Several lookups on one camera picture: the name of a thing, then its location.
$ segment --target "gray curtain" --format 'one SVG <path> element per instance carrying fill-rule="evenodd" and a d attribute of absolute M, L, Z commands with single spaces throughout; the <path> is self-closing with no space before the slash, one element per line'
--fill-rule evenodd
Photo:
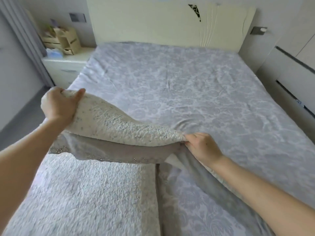
<path fill-rule="evenodd" d="M 45 47 L 24 8 L 18 0 L 0 0 L 0 11 L 11 25 L 26 54 L 40 73 L 44 84 L 47 87 L 53 87 L 54 83 L 41 61 L 41 58 L 46 55 Z"/>

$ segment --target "white nightstand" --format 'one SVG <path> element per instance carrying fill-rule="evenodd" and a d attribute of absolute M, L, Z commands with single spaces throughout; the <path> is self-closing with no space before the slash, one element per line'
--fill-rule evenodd
<path fill-rule="evenodd" d="M 94 48 L 81 48 L 81 52 L 76 55 L 65 55 L 59 59 L 44 57 L 42 62 L 56 86 L 67 89 L 86 65 L 94 50 Z"/>

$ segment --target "drawer handle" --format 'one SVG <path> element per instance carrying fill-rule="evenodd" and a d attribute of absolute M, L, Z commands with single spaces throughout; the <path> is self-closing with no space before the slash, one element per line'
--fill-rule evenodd
<path fill-rule="evenodd" d="M 67 72 L 67 73 L 76 73 L 77 70 L 69 70 L 69 69 L 62 69 L 61 71 Z"/>

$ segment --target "gray patterned bed sheet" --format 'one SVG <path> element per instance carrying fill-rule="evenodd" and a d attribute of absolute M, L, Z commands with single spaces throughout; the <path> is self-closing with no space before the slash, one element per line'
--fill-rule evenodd
<path fill-rule="evenodd" d="M 315 207 L 315 146 L 237 53 L 106 43 L 70 89 L 81 87 L 136 120 L 211 134 L 225 155 Z M 167 163 L 158 194 L 164 235 L 252 235 Z"/>

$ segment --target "cream headboard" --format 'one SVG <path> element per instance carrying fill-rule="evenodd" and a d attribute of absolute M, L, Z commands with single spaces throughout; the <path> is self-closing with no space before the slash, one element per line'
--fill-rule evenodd
<path fill-rule="evenodd" d="M 214 3 L 189 6 L 180 1 L 87 2 L 97 44 L 136 41 L 235 52 L 241 48 L 256 11 L 254 7 Z"/>

